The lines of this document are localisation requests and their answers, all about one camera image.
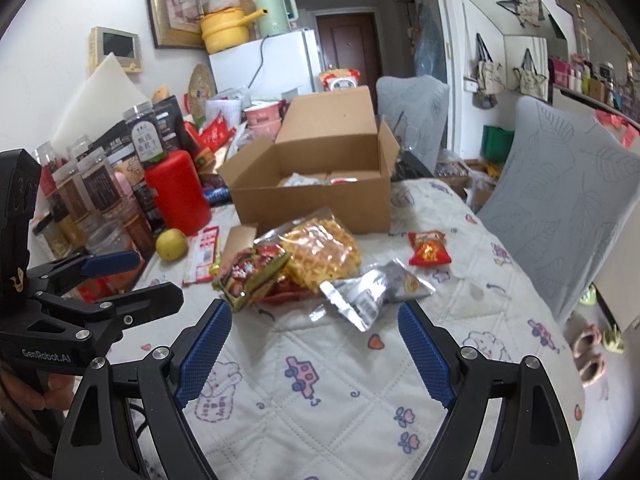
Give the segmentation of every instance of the white floor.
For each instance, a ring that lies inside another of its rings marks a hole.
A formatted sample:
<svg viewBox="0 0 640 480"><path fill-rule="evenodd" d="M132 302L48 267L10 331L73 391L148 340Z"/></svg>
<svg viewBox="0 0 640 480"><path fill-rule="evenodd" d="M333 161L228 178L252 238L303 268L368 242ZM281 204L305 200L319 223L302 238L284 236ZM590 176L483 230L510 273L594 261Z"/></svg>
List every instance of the white floor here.
<svg viewBox="0 0 640 480"><path fill-rule="evenodd" d="M565 338L572 343L591 323L601 330L609 327L599 306L579 306L566 324ZM629 329L623 339L626 351L622 355L602 346L594 351L604 355L607 371L585 391L582 427L575 443L580 480L598 480L604 474L640 415L640 328Z"/></svg>

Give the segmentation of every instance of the framed painting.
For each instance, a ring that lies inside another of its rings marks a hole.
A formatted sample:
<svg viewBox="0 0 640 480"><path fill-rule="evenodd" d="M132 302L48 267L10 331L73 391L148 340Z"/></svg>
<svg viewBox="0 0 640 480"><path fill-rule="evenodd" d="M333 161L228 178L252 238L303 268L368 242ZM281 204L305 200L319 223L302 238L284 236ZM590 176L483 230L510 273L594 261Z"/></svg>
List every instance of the framed painting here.
<svg viewBox="0 0 640 480"><path fill-rule="evenodd" d="M148 0L156 48L204 48L200 0Z"/></svg>

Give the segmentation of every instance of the green kettle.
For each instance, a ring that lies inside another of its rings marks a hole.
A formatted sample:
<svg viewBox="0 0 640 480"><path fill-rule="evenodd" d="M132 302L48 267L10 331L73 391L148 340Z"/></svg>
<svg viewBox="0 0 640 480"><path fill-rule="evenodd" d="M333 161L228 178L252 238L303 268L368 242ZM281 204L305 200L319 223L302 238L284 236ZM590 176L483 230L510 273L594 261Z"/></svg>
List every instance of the green kettle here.
<svg viewBox="0 0 640 480"><path fill-rule="evenodd" d="M287 12L285 1L289 3L290 14ZM256 9L268 11L257 22L262 38L291 32L291 22L299 18L296 0L254 0L254 4Z"/></svg>

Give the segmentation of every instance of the refrigerator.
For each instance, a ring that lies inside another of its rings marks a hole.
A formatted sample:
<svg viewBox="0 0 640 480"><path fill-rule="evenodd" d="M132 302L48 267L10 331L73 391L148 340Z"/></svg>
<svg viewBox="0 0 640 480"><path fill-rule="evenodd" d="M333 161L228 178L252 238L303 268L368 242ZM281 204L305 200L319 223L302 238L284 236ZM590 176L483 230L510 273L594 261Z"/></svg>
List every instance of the refrigerator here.
<svg viewBox="0 0 640 480"><path fill-rule="evenodd" d="M313 30L299 29L245 43L209 56L218 92L249 86L252 99L281 99L322 90L318 42Z"/></svg>

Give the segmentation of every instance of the human hand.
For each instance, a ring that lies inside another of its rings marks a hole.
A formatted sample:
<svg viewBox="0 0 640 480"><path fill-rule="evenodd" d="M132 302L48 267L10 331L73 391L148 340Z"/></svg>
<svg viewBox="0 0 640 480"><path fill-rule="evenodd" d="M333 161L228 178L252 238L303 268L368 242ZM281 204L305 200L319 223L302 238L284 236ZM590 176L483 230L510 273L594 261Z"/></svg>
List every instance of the human hand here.
<svg viewBox="0 0 640 480"><path fill-rule="evenodd" d="M50 374L47 381L49 389L44 394L36 392L4 368L0 368L0 378L8 395L22 408L40 412L44 409L64 411L71 407L74 398L73 376ZM2 388L0 388L0 410L21 428L32 429L33 426L24 420L20 411L15 408L11 400L7 399Z"/></svg>

